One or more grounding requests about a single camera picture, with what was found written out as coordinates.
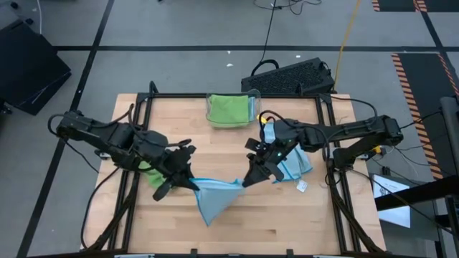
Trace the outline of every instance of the clear plastic container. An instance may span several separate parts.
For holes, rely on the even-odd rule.
[[[206,119],[215,128],[237,128],[257,120],[261,111],[261,94],[249,90],[235,94],[206,96]]]

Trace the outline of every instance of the black floor tape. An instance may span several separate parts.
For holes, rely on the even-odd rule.
[[[413,0],[378,0],[379,11],[416,11]]]
[[[379,11],[416,11],[414,1],[416,0],[378,0]],[[459,1],[457,0],[422,0],[416,2],[420,7],[425,4],[428,12],[459,12]]]
[[[428,12],[459,12],[457,0],[424,0]]]
[[[437,54],[399,54],[399,57],[421,117],[440,110],[441,97],[455,94]],[[443,117],[433,115],[423,123],[442,175],[453,175],[455,165],[448,137],[438,137],[446,134]]]

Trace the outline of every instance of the orange and black hazard tape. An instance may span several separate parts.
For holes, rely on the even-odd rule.
[[[420,120],[421,114],[419,113],[419,109],[417,108],[415,96],[413,96],[410,84],[408,83],[407,75],[404,73],[403,65],[400,62],[400,57],[398,54],[392,54],[392,61],[395,65],[395,70],[397,71],[397,75],[399,77],[400,86],[402,86],[404,98],[407,101],[408,108],[410,109],[411,116],[413,120]],[[424,150],[425,157],[430,165],[430,170],[432,171],[432,175],[436,179],[443,178],[441,174],[441,170],[438,167],[438,161],[435,157],[435,153],[433,152],[432,146],[430,145],[430,139],[425,130],[424,124],[422,121],[415,123],[417,135],[421,140],[421,144],[423,144],[422,149]]]
[[[379,2],[378,0],[372,0],[372,4],[373,4],[373,10],[375,11],[379,11]]]
[[[454,83],[453,76],[451,75],[451,72],[450,72],[450,70],[448,69],[448,66],[446,65],[445,60],[443,59],[443,57],[442,57],[441,54],[438,54],[438,57],[440,58],[440,61],[442,62],[443,69],[445,69],[446,76],[448,76],[448,79],[449,79],[450,82],[451,82],[451,86],[453,86],[454,93],[455,93],[457,96],[459,96],[459,89],[458,89],[458,87],[456,86],[456,84]]]
[[[416,11],[427,11],[424,0],[413,0],[413,3],[415,4]]]

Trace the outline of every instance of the green cloth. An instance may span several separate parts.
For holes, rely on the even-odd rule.
[[[214,127],[232,128],[249,124],[249,97],[211,95],[208,120]]]
[[[148,164],[145,161],[142,161],[140,164],[138,164],[138,168],[140,169],[145,169],[145,168],[150,168],[150,167],[151,167],[150,164]],[[148,179],[148,184],[155,189],[157,189],[166,180],[163,177],[163,174],[161,174],[156,169],[152,169],[150,171],[144,172],[143,174]]]

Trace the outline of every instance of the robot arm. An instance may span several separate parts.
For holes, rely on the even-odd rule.
[[[196,150],[189,145],[191,140],[170,145],[167,137],[156,131],[142,131],[132,123],[102,123],[86,118],[80,111],[69,111],[61,115],[56,135],[63,140],[82,140],[98,150],[110,154],[116,166],[128,171],[143,172],[138,168],[141,161],[159,171],[166,181],[156,190],[153,198],[161,200],[171,187],[199,188],[189,179],[193,178],[189,159]],[[175,150],[167,147],[176,146]]]
[[[275,140],[272,143],[260,142],[252,138],[247,141],[245,147],[255,154],[247,155],[250,168],[242,184],[244,187],[268,180],[271,174],[281,181],[283,174],[278,164],[297,144],[306,152],[316,152],[325,148],[330,142],[361,138],[348,148],[338,148],[333,152],[334,168],[347,170],[352,169],[356,157],[374,147],[397,145],[403,140],[397,121],[386,115],[334,126],[281,119],[274,122],[274,132]]]

